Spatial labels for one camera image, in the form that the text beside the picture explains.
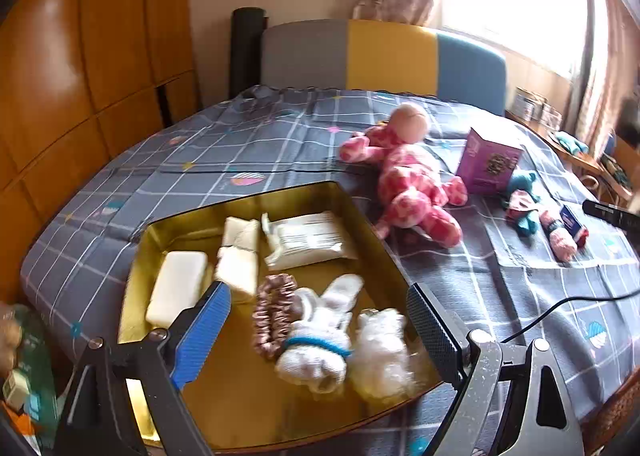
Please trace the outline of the blue tissue pack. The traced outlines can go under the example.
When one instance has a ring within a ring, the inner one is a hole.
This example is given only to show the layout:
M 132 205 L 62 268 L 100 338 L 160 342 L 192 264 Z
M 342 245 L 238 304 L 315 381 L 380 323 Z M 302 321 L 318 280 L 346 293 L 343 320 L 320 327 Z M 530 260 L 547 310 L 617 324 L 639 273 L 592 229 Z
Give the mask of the blue tissue pack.
M 585 234 L 585 226 L 578 220 L 573 211 L 563 205 L 560 210 L 560 218 L 564 224 L 564 227 L 570 233 L 570 237 L 574 239 L 574 242 L 578 242 L 579 239 Z

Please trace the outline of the pink microfiber towel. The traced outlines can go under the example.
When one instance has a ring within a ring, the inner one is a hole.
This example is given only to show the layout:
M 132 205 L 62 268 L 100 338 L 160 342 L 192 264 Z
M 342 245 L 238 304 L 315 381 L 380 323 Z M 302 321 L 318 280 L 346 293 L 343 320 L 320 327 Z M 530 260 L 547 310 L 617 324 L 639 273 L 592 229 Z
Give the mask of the pink microfiber towel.
M 568 262 L 577 252 L 577 243 L 564 226 L 559 213 L 544 210 L 540 213 L 541 227 L 546 234 L 555 257 L 560 262 Z

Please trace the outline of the white sponge block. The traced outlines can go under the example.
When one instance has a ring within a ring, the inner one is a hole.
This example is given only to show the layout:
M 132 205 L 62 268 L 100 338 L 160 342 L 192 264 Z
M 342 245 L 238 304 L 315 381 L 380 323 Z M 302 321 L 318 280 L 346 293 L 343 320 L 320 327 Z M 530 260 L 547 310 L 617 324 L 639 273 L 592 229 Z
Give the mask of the white sponge block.
M 160 265 L 145 320 L 154 327 L 168 328 L 184 309 L 198 302 L 207 268 L 204 252 L 168 252 Z

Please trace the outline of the white fluffy cloth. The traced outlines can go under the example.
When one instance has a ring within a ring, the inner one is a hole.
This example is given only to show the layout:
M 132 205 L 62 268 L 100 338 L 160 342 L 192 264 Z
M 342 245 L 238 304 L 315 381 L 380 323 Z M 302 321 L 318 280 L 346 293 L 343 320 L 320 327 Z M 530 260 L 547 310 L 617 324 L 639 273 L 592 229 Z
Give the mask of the white fluffy cloth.
M 414 379 L 405 326 L 406 317 L 392 307 L 364 309 L 358 315 L 347 376 L 365 400 L 390 402 L 411 391 Z

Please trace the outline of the brown satin scrunchie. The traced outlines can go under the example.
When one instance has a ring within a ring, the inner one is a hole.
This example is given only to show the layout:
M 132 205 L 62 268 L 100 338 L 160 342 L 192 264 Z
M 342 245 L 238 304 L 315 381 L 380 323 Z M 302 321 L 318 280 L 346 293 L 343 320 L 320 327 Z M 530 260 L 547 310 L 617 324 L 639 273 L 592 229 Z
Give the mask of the brown satin scrunchie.
M 290 274 L 268 275 L 257 288 L 252 343 L 256 353 L 268 362 L 278 358 L 293 321 L 302 315 L 296 290 L 297 281 Z

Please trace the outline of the teal plush bear pink scarf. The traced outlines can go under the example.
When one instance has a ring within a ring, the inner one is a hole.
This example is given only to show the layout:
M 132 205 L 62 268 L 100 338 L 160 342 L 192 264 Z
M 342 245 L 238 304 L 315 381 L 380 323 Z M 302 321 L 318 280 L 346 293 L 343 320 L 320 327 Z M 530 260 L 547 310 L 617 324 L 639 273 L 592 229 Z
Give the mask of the teal plush bear pink scarf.
M 534 193 L 537 175 L 533 171 L 513 172 L 502 202 L 506 220 L 521 237 L 536 234 L 539 226 L 538 203 L 540 197 Z

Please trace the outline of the cream cloth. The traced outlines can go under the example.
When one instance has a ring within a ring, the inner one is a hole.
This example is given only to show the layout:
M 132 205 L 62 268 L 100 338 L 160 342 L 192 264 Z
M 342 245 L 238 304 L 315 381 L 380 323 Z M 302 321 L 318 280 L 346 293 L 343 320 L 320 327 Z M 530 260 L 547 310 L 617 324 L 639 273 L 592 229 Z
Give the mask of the cream cloth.
M 215 279 L 230 289 L 234 304 L 250 302 L 255 298 L 259 272 L 258 242 L 258 220 L 247 221 L 233 216 L 226 218 L 217 252 Z

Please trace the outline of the white wet wipes pack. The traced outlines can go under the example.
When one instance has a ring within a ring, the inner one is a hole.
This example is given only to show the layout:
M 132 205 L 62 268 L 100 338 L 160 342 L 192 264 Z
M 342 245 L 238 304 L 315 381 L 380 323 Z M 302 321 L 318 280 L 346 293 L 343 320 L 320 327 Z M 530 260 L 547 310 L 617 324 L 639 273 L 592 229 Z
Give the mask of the white wet wipes pack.
M 342 220 L 331 211 L 278 221 L 270 220 L 264 213 L 262 232 L 270 248 L 265 263 L 271 272 L 336 259 L 358 259 L 355 244 Z

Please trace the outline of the red plush toy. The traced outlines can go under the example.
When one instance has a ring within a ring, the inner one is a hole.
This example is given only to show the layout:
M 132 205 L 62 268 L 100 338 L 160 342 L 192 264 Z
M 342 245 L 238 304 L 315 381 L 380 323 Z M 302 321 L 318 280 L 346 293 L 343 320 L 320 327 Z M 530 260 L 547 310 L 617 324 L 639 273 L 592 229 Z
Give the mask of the red plush toy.
M 578 248 L 583 248 L 585 246 L 588 237 L 589 231 L 587 228 L 583 227 L 580 231 L 578 231 L 574 238 Z

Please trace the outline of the teal object on desk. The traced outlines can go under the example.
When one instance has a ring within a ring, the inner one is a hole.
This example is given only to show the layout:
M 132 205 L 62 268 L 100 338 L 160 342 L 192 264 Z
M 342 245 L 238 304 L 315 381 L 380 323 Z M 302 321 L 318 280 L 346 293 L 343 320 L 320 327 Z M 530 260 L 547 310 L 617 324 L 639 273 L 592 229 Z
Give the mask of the teal object on desk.
M 572 156 L 589 153 L 589 147 L 585 143 L 564 131 L 555 132 L 554 138 Z

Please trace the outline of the glass side table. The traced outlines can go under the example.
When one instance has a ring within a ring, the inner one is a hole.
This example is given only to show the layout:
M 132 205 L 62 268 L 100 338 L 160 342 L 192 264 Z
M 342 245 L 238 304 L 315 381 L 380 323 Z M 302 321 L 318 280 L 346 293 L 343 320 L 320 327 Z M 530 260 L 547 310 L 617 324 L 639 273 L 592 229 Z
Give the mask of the glass side table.
M 1 404 L 38 455 L 52 452 L 58 397 L 46 332 L 21 304 L 1 304 Z

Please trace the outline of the gold metal tray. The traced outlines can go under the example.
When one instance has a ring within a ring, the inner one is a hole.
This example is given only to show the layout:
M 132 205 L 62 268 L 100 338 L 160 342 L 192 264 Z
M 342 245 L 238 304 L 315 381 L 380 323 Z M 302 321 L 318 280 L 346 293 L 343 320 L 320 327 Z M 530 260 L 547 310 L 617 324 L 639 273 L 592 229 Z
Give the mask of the gold metal tray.
M 213 344 L 177 384 L 217 452 L 253 453 L 358 428 L 439 384 L 410 324 L 408 279 L 337 183 L 269 191 L 149 225 L 131 266 L 119 341 L 167 326 L 186 300 L 160 298 L 171 260 L 196 268 L 205 289 L 229 291 L 225 320 L 203 324 Z

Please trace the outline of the white tin canister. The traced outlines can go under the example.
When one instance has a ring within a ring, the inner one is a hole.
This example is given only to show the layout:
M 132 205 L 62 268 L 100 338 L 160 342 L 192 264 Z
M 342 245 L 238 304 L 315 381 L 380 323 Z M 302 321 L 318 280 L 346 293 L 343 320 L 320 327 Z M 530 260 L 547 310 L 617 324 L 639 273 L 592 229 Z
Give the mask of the white tin canister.
M 540 95 L 517 87 L 514 90 L 514 97 L 509 111 L 512 115 L 530 122 L 539 116 L 539 112 L 546 100 Z

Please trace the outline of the purple cardboard box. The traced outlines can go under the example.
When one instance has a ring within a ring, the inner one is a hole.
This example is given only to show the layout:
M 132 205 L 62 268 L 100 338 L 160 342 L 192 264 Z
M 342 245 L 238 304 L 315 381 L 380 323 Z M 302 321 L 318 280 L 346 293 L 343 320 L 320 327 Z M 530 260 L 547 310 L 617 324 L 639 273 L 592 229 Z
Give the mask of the purple cardboard box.
M 523 148 L 509 133 L 471 127 L 456 175 L 471 194 L 503 193 L 520 161 Z

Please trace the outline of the grey plaid bed cover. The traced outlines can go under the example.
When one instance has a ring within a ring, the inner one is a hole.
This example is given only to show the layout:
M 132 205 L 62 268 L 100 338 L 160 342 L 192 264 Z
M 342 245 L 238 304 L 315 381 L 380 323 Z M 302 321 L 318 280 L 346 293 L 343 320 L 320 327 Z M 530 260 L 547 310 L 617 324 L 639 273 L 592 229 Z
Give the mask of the grey plaid bed cover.
M 399 103 L 362 90 L 256 86 L 143 139 L 85 182 L 36 240 L 21 268 L 28 300 L 77 358 L 89 339 L 116 337 L 147 223 L 318 181 L 340 183 L 376 219 L 376 172 L 341 163 L 337 149 Z M 390 235 L 405 272 L 426 278 L 471 328 L 546 339 L 577 417 L 597 413 L 639 365 L 639 260 L 625 235 L 588 220 L 585 248 L 562 265 L 544 234 L 518 237 L 496 199 L 473 196 L 454 217 L 463 240 L 449 250 L 414 231 Z

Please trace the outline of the pink giraffe plush toy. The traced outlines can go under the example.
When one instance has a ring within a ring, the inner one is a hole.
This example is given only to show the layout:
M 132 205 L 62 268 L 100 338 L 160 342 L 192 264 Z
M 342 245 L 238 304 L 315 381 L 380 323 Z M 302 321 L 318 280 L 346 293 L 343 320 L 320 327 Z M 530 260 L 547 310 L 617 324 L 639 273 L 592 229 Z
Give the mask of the pink giraffe plush toy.
M 394 228 L 418 227 L 439 246 L 453 248 L 462 230 L 446 206 L 465 205 L 468 191 L 459 176 L 442 180 L 438 162 L 423 147 L 427 134 L 426 111 L 403 102 L 386 121 L 347 139 L 338 157 L 380 168 L 378 200 L 384 212 L 374 225 L 378 238 L 386 238 Z

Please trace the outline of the wooden wardrobe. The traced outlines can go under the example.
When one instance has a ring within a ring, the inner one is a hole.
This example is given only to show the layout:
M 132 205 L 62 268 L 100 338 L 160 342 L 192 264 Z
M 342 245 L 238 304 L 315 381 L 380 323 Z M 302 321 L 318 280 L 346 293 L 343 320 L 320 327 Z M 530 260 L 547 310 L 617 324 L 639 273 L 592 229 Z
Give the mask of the wooden wardrobe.
M 14 0 L 1 23 L 1 298 L 70 197 L 198 110 L 189 0 Z

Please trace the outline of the yellow blue grey headboard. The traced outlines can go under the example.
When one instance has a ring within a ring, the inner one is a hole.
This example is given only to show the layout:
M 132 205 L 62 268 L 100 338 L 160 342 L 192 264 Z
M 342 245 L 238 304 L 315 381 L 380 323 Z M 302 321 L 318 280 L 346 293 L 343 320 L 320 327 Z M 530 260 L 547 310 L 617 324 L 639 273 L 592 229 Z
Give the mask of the yellow blue grey headboard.
M 506 60 L 472 38 L 408 24 L 319 19 L 262 34 L 260 82 L 433 96 L 506 112 Z

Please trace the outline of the black rolled mat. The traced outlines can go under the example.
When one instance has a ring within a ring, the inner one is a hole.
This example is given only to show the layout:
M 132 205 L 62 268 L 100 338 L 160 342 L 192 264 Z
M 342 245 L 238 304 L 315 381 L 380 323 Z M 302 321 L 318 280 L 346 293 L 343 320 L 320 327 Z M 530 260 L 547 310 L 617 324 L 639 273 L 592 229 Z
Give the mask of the black rolled mat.
M 260 83 L 262 34 L 267 24 L 265 9 L 241 7 L 232 12 L 228 83 L 230 98 Z

